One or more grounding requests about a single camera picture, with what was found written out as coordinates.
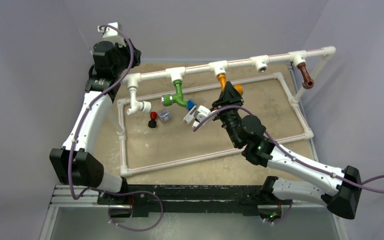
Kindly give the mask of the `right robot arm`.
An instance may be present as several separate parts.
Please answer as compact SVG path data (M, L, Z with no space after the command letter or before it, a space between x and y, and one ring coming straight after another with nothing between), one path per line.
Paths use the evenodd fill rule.
M292 152L283 145L265 136L266 127L260 119L248 114L241 117L243 98L238 90L227 81L221 88L219 98L212 103L215 119L220 120L236 149L251 164L277 169L298 177L310 186L321 190L316 194L319 202L344 219L353 220L361 196L360 172L348 165L345 168L324 165Z

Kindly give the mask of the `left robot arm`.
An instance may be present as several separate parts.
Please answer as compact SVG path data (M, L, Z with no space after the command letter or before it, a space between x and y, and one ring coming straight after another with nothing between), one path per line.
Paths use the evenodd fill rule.
M109 193L112 201L122 205L129 199L124 178L107 172L93 151L121 82L131 68L141 63L141 52L129 39L124 43L100 41L93 46L92 57L94 64L88 71L79 116L62 146L50 151L49 159L59 181L69 186L73 199L91 189Z

